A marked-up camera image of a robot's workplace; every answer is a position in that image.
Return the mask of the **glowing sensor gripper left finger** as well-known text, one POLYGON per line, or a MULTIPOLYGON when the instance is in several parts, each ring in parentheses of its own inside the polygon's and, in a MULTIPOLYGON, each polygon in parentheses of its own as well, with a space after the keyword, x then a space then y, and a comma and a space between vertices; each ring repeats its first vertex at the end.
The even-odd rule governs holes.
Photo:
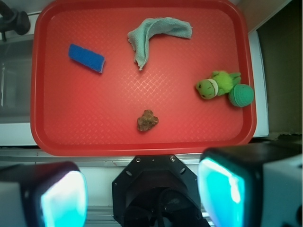
POLYGON ((70 161, 0 168, 2 227, 82 227, 86 179, 70 161))

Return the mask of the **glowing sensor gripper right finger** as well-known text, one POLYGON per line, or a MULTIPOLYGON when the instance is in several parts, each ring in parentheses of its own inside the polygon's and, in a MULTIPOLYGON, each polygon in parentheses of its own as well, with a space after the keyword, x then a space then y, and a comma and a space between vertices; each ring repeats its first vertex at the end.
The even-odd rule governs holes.
POLYGON ((197 185, 217 227, 300 227, 303 148, 281 141, 207 148, 197 185))

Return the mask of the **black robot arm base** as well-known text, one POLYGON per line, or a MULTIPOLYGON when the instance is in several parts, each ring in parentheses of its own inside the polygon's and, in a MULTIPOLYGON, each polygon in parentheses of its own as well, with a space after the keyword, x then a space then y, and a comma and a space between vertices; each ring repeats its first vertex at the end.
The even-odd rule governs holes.
POLYGON ((123 227, 208 227, 197 175, 175 155, 136 156, 112 182, 113 218, 123 227))

